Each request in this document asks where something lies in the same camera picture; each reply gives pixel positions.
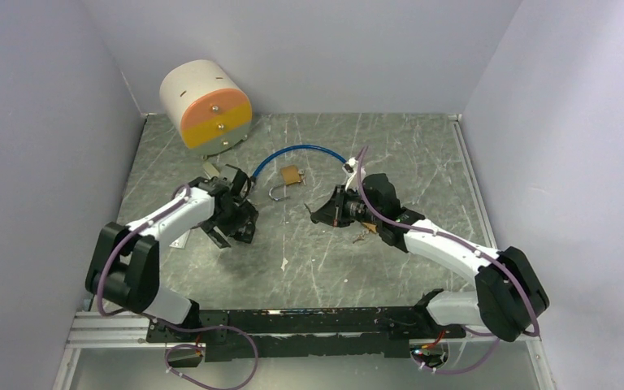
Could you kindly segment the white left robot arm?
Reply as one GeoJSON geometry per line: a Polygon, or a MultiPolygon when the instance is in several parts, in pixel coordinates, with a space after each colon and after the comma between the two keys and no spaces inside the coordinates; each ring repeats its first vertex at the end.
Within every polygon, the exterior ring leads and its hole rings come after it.
{"type": "Polygon", "coordinates": [[[110,222],[99,233],[84,286],[103,316],[129,311],[167,323],[180,341],[192,340],[202,325],[199,304],[163,286],[163,251],[194,228],[220,249],[254,239],[258,211],[247,199],[252,180],[227,165],[211,178],[182,184],[157,210],[126,224],[110,222]],[[118,308],[105,310],[105,302],[118,308]]]}

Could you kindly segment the long shackle brass padlock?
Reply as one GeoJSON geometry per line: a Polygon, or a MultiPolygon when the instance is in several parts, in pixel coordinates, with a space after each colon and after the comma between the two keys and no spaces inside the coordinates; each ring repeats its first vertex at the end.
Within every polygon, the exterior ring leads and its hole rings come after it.
{"type": "Polygon", "coordinates": [[[374,234],[377,233],[377,226],[373,223],[362,223],[362,225],[369,231],[374,234]]]}

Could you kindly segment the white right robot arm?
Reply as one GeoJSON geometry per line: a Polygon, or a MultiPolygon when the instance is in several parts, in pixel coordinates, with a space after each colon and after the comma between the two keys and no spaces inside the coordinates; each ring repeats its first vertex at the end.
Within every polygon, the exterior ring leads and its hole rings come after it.
{"type": "Polygon", "coordinates": [[[345,228],[375,226],[382,241],[404,253],[432,260],[461,276],[472,292],[437,288],[408,311],[406,326],[425,337],[481,327],[503,341],[538,333],[536,319],[549,299],[527,256],[518,248],[477,245],[403,206],[385,174],[365,177],[360,189],[337,185],[330,198],[310,212],[312,223],[345,228]]]}

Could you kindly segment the black padlock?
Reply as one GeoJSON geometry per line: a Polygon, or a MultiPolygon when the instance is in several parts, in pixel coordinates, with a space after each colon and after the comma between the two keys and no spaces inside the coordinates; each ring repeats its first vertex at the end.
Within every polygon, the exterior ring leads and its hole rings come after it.
{"type": "Polygon", "coordinates": [[[256,223],[248,221],[245,225],[240,227],[232,236],[235,241],[251,244],[256,232],[256,223]]]}

